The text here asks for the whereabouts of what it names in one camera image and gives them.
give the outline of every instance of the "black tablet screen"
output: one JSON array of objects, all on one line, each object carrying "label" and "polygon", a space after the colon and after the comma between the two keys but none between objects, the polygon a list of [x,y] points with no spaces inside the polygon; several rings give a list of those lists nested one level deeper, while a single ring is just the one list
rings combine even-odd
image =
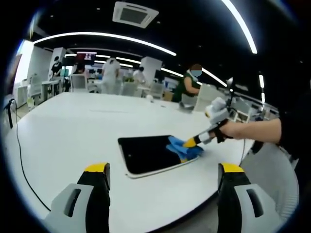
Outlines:
[{"label": "black tablet screen", "polygon": [[119,138],[129,172],[142,174],[180,164],[178,155],[166,149],[170,144],[166,136]]}]

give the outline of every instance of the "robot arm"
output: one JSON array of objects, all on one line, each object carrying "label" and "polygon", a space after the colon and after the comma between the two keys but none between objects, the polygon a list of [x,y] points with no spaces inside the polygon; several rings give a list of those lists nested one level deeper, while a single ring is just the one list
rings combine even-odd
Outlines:
[{"label": "robot arm", "polygon": [[204,130],[200,134],[186,141],[183,145],[184,147],[195,147],[201,142],[204,144],[210,143],[212,141],[212,138],[210,137],[211,132],[215,133],[218,143],[225,140],[224,135],[220,132],[219,128],[228,122],[229,111],[227,110],[226,102],[222,98],[217,97],[213,100],[211,105],[206,107],[205,115],[209,118],[211,126],[207,130]]}]

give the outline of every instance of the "desk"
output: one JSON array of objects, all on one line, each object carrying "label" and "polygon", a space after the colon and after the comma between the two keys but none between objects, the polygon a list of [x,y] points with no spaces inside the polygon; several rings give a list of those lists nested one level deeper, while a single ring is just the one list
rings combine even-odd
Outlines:
[{"label": "desk", "polygon": [[42,82],[42,97],[43,97],[43,101],[48,99],[48,86],[52,85],[52,96],[54,96],[54,85],[59,84],[60,81],[59,80],[55,80],[55,81],[43,81]]},{"label": "desk", "polygon": [[[110,232],[145,233],[186,215],[217,191],[218,163],[240,162],[243,141],[213,140],[202,145],[204,155],[192,163],[130,179],[118,138],[171,134],[186,140],[209,126],[202,113],[186,114],[161,105],[134,97],[62,93],[34,108],[18,122],[24,170],[33,189],[50,207],[87,166],[109,162]],[[22,175],[16,128],[5,143],[12,177],[25,202],[35,216],[45,218],[48,211]],[[246,141],[245,153],[252,143]]]}]

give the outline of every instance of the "white chair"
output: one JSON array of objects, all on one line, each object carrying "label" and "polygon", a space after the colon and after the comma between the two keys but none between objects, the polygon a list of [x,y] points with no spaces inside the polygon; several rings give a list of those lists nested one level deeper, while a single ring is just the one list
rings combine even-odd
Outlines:
[{"label": "white chair", "polygon": [[116,84],[113,88],[113,94],[114,95],[119,95],[122,89],[122,80],[121,79],[117,79],[116,80]]},{"label": "white chair", "polygon": [[125,82],[121,91],[122,96],[134,96],[138,87],[138,83]]},{"label": "white chair", "polygon": [[288,156],[275,144],[265,143],[243,160],[249,181],[258,184],[276,203],[276,211],[286,221],[299,202],[299,186]]},{"label": "white chair", "polygon": [[29,110],[32,110],[35,105],[39,105],[39,98],[41,96],[42,90],[42,78],[37,74],[30,77],[29,89],[27,92],[27,104]]},{"label": "white chair", "polygon": [[181,95],[181,102],[185,105],[192,105],[192,106],[195,106],[196,102],[198,100],[198,97],[197,96],[194,96],[194,97],[190,97],[190,96],[187,96],[185,94],[182,94]]},{"label": "white chair", "polygon": [[153,96],[154,98],[162,99],[164,88],[165,86],[163,83],[152,83],[150,86],[149,95]]},{"label": "white chair", "polygon": [[88,85],[84,74],[72,74],[70,76],[71,92],[91,92],[96,91],[95,85]]},{"label": "white chair", "polygon": [[210,85],[202,84],[198,95],[198,100],[194,107],[194,111],[203,112],[206,106],[210,105],[214,99],[221,97],[225,100],[224,93],[218,91]]}]

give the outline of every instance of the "computer screen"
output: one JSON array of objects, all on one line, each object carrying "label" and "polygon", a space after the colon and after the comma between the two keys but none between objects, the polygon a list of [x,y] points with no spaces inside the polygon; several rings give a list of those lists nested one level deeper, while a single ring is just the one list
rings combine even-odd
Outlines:
[{"label": "computer screen", "polygon": [[60,76],[62,77],[68,77],[69,76],[69,69],[62,69],[60,71]]},{"label": "computer screen", "polygon": [[62,60],[62,66],[64,67],[72,67],[76,64],[75,57],[64,57]]},{"label": "computer screen", "polygon": [[96,53],[77,53],[75,62],[84,65],[94,65]]}]

